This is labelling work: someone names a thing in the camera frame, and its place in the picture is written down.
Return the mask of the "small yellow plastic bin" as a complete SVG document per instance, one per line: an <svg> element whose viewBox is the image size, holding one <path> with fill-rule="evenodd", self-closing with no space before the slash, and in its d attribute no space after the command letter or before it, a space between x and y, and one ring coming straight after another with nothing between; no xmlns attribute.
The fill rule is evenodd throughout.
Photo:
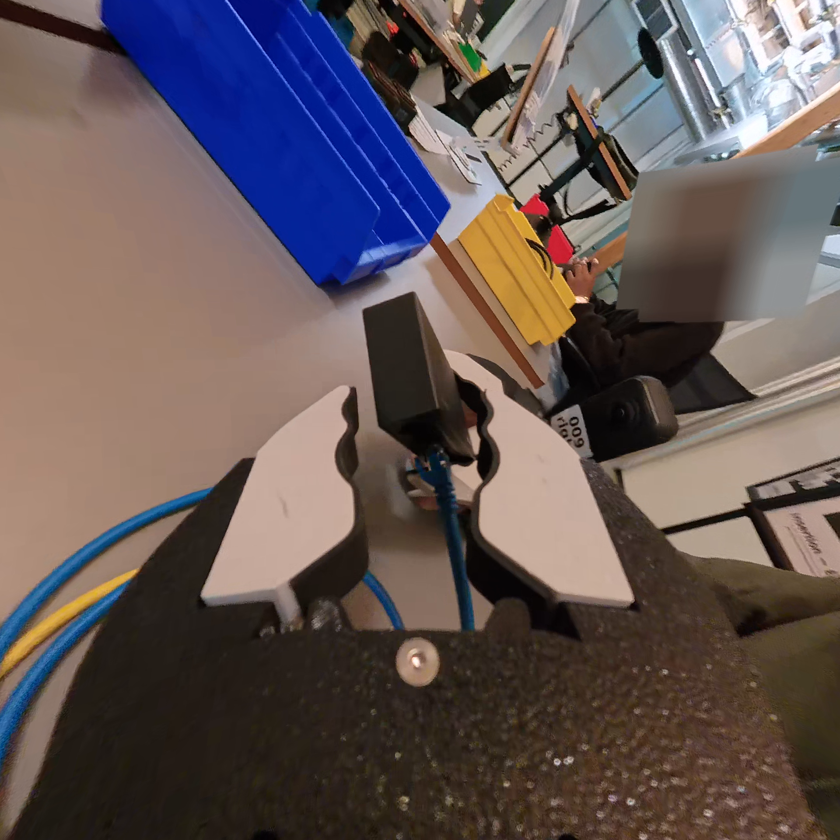
<svg viewBox="0 0 840 840"><path fill-rule="evenodd" d="M489 200L458 242L527 344L548 347L574 325L564 272L512 197Z"/></svg>

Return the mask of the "black framed printed sheet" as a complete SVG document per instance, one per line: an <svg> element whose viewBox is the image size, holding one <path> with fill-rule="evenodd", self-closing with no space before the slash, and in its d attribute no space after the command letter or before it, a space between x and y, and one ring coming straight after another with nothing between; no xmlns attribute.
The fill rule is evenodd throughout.
<svg viewBox="0 0 840 840"><path fill-rule="evenodd" d="M773 565L839 576L839 458L747 487L747 512Z"/></svg>

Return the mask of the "silver ventilation duct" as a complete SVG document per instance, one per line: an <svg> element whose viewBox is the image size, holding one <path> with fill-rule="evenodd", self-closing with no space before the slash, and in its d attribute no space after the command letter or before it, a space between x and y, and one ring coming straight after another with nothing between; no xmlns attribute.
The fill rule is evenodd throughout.
<svg viewBox="0 0 840 840"><path fill-rule="evenodd" d="M672 28L657 41L666 87L694 144L708 140L720 129L714 105L679 30Z"/></svg>

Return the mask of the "wood edged table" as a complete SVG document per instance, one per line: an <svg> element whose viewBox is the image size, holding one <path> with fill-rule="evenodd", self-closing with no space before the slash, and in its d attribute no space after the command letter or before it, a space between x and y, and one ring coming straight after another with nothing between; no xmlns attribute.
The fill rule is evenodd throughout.
<svg viewBox="0 0 840 840"><path fill-rule="evenodd" d="M525 341L459 241L448 244L440 234L435 234L431 247L516 367L518 381L535 391L546 385L549 351Z"/></svg>

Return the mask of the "blue plastic bin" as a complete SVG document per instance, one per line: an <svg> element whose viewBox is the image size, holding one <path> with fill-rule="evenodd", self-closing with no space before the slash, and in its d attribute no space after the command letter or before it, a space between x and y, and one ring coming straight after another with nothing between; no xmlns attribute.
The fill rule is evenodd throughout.
<svg viewBox="0 0 840 840"><path fill-rule="evenodd" d="M299 1L104 1L143 76L318 286L414 257L450 203Z"/></svg>

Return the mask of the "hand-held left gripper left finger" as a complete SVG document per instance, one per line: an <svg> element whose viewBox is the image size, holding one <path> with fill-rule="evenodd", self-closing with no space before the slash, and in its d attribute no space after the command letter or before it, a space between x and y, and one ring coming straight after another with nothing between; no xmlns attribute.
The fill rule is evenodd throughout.
<svg viewBox="0 0 840 840"><path fill-rule="evenodd" d="M206 606L343 599L369 567L355 388L340 385L258 450L201 590Z"/></svg>

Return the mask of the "white paper sheets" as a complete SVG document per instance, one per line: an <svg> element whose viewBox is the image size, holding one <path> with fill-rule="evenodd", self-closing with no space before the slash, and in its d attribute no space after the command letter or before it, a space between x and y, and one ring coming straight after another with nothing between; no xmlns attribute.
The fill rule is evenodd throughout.
<svg viewBox="0 0 840 840"><path fill-rule="evenodd" d="M425 152L449 158L450 162L473 186L481 186L482 179L477 166L484 160L479 146L471 137L452 136L435 128L422 106L424 102L414 100L415 116L408 124L408 136Z"/></svg>

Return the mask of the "red plastic bin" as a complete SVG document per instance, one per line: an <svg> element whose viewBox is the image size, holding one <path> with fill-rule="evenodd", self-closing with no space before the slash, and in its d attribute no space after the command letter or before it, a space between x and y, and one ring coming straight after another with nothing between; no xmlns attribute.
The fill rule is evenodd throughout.
<svg viewBox="0 0 840 840"><path fill-rule="evenodd" d="M560 266L571 262L574 247L552 215L557 209L555 203L548 204L538 193L534 193L521 205L520 212L530 224L538 241L548 251L554 264Z"/></svg>

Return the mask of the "person's right forearm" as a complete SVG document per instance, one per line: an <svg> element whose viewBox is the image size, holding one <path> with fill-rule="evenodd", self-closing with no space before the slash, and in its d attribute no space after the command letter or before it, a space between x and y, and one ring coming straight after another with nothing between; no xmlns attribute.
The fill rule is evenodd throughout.
<svg viewBox="0 0 840 840"><path fill-rule="evenodd" d="M716 595L784 728L805 798L839 838L839 580L687 553Z"/></svg>

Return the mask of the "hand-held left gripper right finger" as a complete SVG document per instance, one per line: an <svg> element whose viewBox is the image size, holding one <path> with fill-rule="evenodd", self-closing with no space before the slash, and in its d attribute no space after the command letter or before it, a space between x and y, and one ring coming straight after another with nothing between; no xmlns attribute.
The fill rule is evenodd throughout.
<svg viewBox="0 0 840 840"><path fill-rule="evenodd" d="M467 534L472 585L492 603L634 604L581 458L500 386L468 392L480 478Z"/></svg>

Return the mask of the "black network switch box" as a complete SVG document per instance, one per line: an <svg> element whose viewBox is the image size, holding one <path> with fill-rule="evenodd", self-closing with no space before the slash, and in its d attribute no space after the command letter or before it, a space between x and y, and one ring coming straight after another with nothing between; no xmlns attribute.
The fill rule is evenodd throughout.
<svg viewBox="0 0 840 840"><path fill-rule="evenodd" d="M419 457L475 459L456 375L414 291L363 310L379 428Z"/></svg>

